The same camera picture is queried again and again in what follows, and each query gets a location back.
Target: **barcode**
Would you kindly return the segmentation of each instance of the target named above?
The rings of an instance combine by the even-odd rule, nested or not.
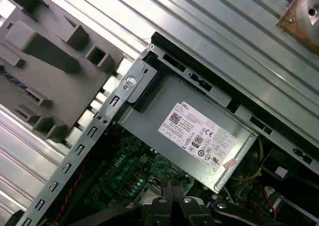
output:
[[[179,123],[180,119],[181,119],[181,116],[178,115],[177,113],[173,113],[169,118],[169,120],[175,123],[176,125]]]

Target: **metal panel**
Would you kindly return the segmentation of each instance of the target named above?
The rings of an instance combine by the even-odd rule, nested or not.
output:
[[[217,171],[214,171],[211,166],[195,158],[158,132],[175,104],[181,104],[182,102],[186,102],[237,138],[236,145],[223,162],[220,162],[220,167]],[[225,169],[222,165],[231,159],[236,159],[237,166],[257,138],[255,131],[241,124],[215,102],[209,101],[207,96],[201,96],[197,91],[194,91],[174,77],[169,77],[163,83],[156,97],[152,99],[152,102],[143,113],[129,109],[122,116],[120,124],[216,193],[223,188],[236,168],[234,166],[231,169]]]
[[[0,110],[0,225],[17,210],[26,210],[48,181],[67,152],[56,146]]]
[[[319,146],[318,57],[276,27],[291,0],[53,1],[133,58],[159,31]]]

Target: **cable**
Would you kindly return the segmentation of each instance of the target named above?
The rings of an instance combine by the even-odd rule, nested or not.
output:
[[[62,217],[63,212],[65,211],[67,205],[69,204],[69,199],[72,196],[74,189],[78,186],[79,181],[82,179],[82,175],[83,175],[83,172],[85,170],[85,166],[86,166],[87,162],[89,161],[89,158],[90,158],[90,152],[87,154],[86,159],[84,160],[84,162],[82,164],[82,169],[81,169],[81,171],[80,171],[80,173],[78,175],[77,180],[74,182],[73,186],[70,188],[69,194],[67,195],[67,197],[64,200],[64,203],[63,203],[63,205],[61,207],[61,210],[60,210],[60,212],[58,214],[58,217],[56,217],[56,219],[54,221],[52,221],[50,223],[50,225],[54,225]]]
[[[261,142],[261,139],[260,137],[258,138],[258,142],[259,142],[259,159],[260,159],[260,162],[262,162],[263,158],[264,158],[264,148],[263,148],[263,144]],[[255,174],[253,174],[252,176],[250,177],[247,177],[247,178],[235,178],[235,177],[231,177],[233,180],[237,180],[237,181],[241,181],[241,182],[248,182],[248,181],[251,181],[253,179],[255,179],[261,172],[261,168],[258,167],[258,170]]]
[[[239,204],[239,206],[243,207],[243,208],[247,208],[247,206],[252,207],[257,213],[259,213],[262,217],[264,218],[268,218],[266,215],[264,215],[256,206],[251,205],[251,204],[247,204],[245,202],[242,202]]]
[[[276,217],[277,217],[277,212],[273,206],[273,204],[270,202],[269,198],[267,198],[267,194],[266,194],[266,190],[265,190],[265,187],[263,187],[262,189],[262,193],[263,193],[263,196],[264,198],[266,199],[267,203],[269,204],[269,206],[271,207],[272,211],[274,212],[274,217],[273,217],[273,220],[276,220]]]

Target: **green circuit board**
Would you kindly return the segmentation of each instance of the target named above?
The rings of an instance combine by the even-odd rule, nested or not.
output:
[[[125,199],[138,202],[146,192],[160,194],[163,178],[178,178],[184,193],[194,183],[191,176],[125,130],[115,147],[115,157],[84,200],[97,210]]]

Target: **white label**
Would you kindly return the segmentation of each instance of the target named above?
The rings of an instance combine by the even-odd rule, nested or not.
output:
[[[175,105],[159,132],[214,171],[237,140],[186,102]]]

